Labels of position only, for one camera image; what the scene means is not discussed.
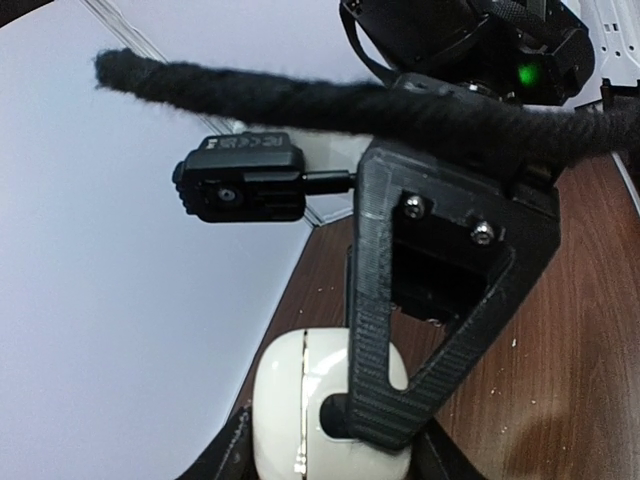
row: green light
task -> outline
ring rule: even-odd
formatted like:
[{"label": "green light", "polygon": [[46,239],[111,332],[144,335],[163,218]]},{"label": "green light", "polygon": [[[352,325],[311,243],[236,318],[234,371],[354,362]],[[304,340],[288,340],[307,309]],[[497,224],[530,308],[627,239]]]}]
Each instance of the green light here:
[{"label": "green light", "polygon": [[521,65],[518,68],[518,77],[524,87],[535,87],[540,80],[540,70],[537,65]]}]

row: white rounded object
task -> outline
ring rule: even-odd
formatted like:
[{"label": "white rounded object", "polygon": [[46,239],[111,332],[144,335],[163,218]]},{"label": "white rounded object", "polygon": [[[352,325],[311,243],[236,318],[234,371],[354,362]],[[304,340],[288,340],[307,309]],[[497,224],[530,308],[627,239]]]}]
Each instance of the white rounded object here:
[{"label": "white rounded object", "polygon": [[[411,449],[378,450],[331,438],[320,422],[323,402],[348,390],[347,328],[296,330],[264,352],[253,391],[253,446],[261,480],[402,480]],[[402,390],[407,372],[389,348],[389,380]]]}]

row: black rope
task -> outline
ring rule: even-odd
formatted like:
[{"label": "black rope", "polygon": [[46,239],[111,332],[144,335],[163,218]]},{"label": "black rope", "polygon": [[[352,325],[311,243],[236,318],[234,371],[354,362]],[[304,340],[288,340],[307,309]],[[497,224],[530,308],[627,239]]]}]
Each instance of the black rope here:
[{"label": "black rope", "polygon": [[466,104],[444,92],[416,94],[356,83],[164,64],[131,50],[95,61],[101,87],[248,124],[371,134],[431,153],[502,152],[566,165],[640,148],[640,103],[598,112],[530,111],[488,98]]}]

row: black hole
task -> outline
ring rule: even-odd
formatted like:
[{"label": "black hole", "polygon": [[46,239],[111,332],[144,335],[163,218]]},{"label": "black hole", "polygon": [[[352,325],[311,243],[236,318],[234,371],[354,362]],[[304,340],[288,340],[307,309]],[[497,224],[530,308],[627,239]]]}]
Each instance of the black hole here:
[{"label": "black hole", "polygon": [[320,407],[320,426],[324,433],[336,440],[353,438],[347,428],[347,394],[328,396]]}]

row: black cable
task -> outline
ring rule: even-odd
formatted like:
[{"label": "black cable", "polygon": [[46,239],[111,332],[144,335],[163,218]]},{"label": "black cable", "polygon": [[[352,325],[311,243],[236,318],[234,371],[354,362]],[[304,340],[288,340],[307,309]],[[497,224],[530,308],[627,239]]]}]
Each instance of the black cable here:
[{"label": "black cable", "polygon": [[488,98],[469,105],[444,91],[416,94],[164,64],[128,49],[101,53],[95,66],[101,87],[142,100],[248,124],[371,134],[434,154],[496,151],[566,165],[640,148],[640,102],[606,113],[530,111]]}]

